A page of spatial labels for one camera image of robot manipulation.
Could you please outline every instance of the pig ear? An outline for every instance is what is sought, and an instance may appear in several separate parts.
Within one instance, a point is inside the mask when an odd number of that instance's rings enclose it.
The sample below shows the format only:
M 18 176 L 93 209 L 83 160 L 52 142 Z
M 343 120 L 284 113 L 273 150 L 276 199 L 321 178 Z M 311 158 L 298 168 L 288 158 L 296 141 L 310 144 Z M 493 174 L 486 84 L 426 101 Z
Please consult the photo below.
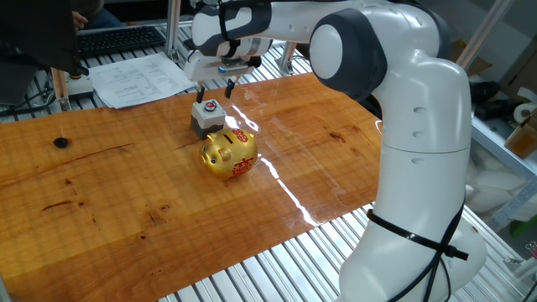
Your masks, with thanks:
M 232 151 L 228 148 L 220 148 L 218 150 L 218 153 L 222 157 L 222 160 L 225 162 L 232 158 Z

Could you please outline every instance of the wooden table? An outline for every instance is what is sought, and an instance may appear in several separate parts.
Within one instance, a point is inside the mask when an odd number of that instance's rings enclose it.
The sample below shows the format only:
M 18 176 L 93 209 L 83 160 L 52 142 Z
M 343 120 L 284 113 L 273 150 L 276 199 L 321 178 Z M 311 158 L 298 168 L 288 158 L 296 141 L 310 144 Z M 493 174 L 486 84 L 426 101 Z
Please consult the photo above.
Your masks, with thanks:
M 377 119 L 313 75 L 206 98 L 257 134 L 252 172 L 221 182 L 199 165 L 194 95 L 0 124 L 8 290 L 21 302 L 155 301 L 374 200 Z

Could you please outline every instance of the document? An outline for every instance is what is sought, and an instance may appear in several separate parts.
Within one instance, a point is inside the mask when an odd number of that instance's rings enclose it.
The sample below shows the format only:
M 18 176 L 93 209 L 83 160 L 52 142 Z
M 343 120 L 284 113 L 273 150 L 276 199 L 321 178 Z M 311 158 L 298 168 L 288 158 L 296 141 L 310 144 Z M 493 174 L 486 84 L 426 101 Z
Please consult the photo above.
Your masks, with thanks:
M 116 109 L 160 100 L 195 85 L 165 53 L 91 67 L 90 77 L 101 101 Z

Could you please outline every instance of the golden piggy bank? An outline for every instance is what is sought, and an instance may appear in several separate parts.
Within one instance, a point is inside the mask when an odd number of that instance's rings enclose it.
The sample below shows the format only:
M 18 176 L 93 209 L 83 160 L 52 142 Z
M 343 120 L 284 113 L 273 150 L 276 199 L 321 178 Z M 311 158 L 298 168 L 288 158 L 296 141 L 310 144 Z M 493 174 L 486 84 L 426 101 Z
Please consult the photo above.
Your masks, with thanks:
M 222 129 L 207 135 L 200 149 L 200 161 L 220 180 L 244 174 L 258 159 L 253 134 L 241 129 Z

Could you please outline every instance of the black keyboard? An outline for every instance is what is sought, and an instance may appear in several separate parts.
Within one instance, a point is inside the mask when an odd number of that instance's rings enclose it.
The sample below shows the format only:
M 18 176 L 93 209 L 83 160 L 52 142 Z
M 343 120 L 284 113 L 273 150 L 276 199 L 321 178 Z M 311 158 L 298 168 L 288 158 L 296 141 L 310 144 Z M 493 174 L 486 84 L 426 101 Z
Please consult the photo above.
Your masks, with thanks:
M 79 34 L 76 40 L 82 59 L 164 44 L 164 37 L 152 26 Z

